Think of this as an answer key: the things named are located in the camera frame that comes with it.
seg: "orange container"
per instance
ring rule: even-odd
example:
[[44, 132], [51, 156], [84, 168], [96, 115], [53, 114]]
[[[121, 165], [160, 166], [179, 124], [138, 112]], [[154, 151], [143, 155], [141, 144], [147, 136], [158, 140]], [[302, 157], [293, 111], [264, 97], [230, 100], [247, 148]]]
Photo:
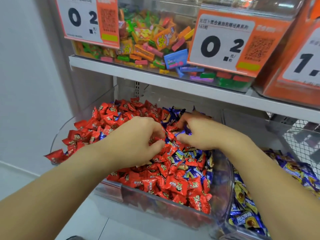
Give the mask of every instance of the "orange container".
[[263, 96], [320, 109], [320, 0], [306, 0], [290, 37], [258, 75]]

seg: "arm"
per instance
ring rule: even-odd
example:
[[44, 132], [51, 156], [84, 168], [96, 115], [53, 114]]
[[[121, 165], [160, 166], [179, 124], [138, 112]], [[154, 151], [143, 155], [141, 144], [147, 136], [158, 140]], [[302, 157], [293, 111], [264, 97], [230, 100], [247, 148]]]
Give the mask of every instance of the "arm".
[[134, 117], [102, 141], [81, 148], [67, 161], [0, 202], [0, 239], [55, 239], [91, 191], [111, 172], [145, 164], [164, 146], [162, 126]]
[[185, 113], [192, 135], [178, 140], [220, 149], [238, 169], [274, 240], [319, 239], [320, 201], [280, 168], [246, 135], [199, 114]]

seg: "right hand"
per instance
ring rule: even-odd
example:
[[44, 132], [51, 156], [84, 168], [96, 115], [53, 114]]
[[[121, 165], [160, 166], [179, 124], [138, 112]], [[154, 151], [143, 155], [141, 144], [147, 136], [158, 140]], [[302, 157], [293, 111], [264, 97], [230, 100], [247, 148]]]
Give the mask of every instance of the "right hand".
[[239, 131], [213, 121], [197, 111], [184, 113], [179, 120], [178, 127], [183, 128], [185, 123], [190, 128], [192, 135], [179, 134], [177, 140], [200, 150], [219, 149], [224, 152], [250, 140]]

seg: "price label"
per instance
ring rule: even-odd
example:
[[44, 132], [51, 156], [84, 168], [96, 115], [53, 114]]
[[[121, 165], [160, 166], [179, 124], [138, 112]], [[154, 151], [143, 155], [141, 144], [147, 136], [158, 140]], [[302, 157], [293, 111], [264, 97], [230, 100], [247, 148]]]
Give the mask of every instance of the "price label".
[[193, 40], [190, 62], [237, 71], [237, 62], [254, 26], [254, 21], [202, 14]]
[[290, 23], [200, 9], [187, 62], [256, 77]]
[[320, 27], [316, 28], [292, 60], [282, 77], [285, 80], [320, 88]]
[[65, 38], [118, 49], [117, 0], [56, 0]]

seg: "floor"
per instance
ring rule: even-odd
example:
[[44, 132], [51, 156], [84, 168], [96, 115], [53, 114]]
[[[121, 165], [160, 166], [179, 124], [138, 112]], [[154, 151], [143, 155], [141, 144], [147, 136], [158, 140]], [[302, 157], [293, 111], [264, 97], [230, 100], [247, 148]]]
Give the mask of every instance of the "floor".
[[[20, 171], [11, 166], [0, 163], [0, 200], [27, 185], [37, 176]], [[150, 239], [157, 240], [142, 231], [118, 223], [102, 215], [97, 207], [96, 200], [103, 198], [90, 195], [79, 207], [66, 224], [56, 240], [65, 240], [70, 236], [82, 236], [86, 240], [104, 239]]]

